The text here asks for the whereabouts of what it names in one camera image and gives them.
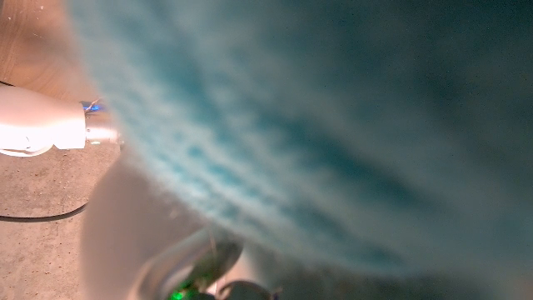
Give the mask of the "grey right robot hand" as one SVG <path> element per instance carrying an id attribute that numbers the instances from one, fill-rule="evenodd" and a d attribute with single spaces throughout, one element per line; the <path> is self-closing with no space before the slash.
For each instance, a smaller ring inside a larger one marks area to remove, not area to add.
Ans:
<path id="1" fill-rule="evenodd" d="M 107 112 L 86 112 L 86 141 L 91 144 L 112 143 L 123 144 L 116 124 Z"/>

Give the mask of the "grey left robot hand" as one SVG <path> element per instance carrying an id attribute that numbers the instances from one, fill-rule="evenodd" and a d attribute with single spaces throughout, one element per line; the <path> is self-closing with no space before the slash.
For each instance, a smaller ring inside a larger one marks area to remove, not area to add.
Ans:
<path id="1" fill-rule="evenodd" d="M 238 236 L 208 222 L 120 155 L 82 226 L 84 297 L 274 299 L 252 278 Z"/>

